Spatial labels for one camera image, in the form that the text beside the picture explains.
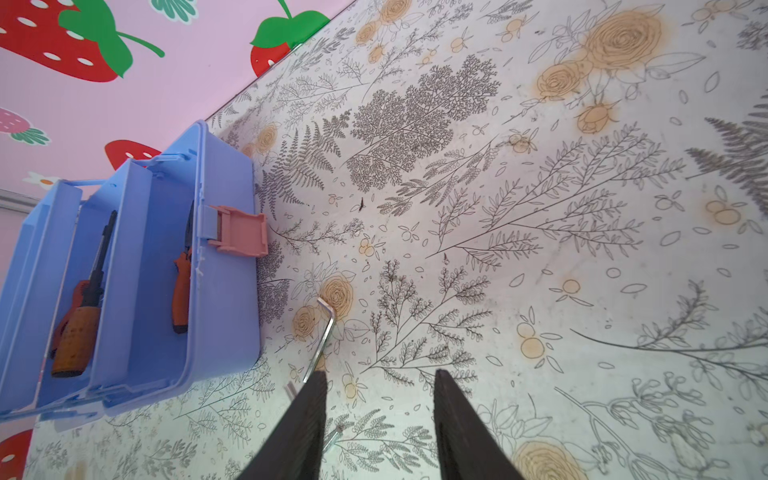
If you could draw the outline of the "orange handled small tool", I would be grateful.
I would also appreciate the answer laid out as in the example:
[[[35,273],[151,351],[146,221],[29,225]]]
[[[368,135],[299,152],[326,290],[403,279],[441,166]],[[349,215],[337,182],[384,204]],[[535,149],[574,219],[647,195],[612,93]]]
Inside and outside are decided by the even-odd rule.
[[[64,329],[67,326],[71,316],[73,313],[82,305],[84,295],[89,287],[90,281],[89,280],[83,280],[80,281],[75,289],[73,290],[73,295],[71,299],[71,305],[69,310],[66,312],[66,314],[62,317],[62,319],[59,321],[57,326],[54,329],[53,332],[53,338],[52,338],[52,344],[49,350],[49,358],[54,359],[56,352],[58,350],[61,337],[63,335]]]

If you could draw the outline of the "wooden handled screwdriver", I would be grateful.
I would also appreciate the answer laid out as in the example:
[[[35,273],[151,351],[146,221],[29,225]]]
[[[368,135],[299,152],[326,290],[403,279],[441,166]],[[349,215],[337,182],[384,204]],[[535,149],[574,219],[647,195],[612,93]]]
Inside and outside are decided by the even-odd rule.
[[[54,378],[71,378],[82,375],[91,361],[95,350],[99,320],[104,264],[114,233],[118,212],[113,210],[105,225],[102,238],[89,277],[89,287],[82,305],[73,313],[64,329],[61,341],[53,359],[51,375]]]

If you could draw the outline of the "white tool box pink handle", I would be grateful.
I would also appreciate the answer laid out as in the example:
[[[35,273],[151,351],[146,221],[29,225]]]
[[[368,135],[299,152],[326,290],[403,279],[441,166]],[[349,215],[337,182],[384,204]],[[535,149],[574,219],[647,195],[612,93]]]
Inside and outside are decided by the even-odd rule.
[[[1,292],[1,418],[67,429],[249,369],[261,353],[257,263],[233,255],[224,229],[253,214],[251,160],[194,123],[149,160],[127,160],[85,194],[60,181],[24,220]],[[172,299],[194,205],[188,331]],[[91,274],[110,213],[95,350],[85,372],[51,375],[53,332]]]

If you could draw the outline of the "orange needle nose pliers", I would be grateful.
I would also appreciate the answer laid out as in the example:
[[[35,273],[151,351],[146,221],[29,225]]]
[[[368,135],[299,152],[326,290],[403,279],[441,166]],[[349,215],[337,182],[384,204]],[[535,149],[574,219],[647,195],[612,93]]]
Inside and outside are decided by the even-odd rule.
[[[194,205],[191,205],[186,223],[184,247],[179,257],[174,261],[177,277],[173,291],[171,317],[173,331],[176,334],[184,334],[188,331],[193,215]]]

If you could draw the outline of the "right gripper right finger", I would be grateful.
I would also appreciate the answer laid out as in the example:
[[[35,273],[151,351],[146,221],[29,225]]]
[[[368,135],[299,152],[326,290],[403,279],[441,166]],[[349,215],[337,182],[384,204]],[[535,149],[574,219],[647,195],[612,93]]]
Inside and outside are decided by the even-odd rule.
[[[442,479],[523,478],[444,369],[435,375],[434,423]]]

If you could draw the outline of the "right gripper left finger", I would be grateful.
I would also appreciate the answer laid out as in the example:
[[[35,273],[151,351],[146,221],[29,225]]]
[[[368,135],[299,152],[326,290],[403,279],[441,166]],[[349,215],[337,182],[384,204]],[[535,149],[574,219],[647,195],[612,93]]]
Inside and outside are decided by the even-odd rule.
[[[326,373],[315,371],[238,479],[318,479],[326,399]]]

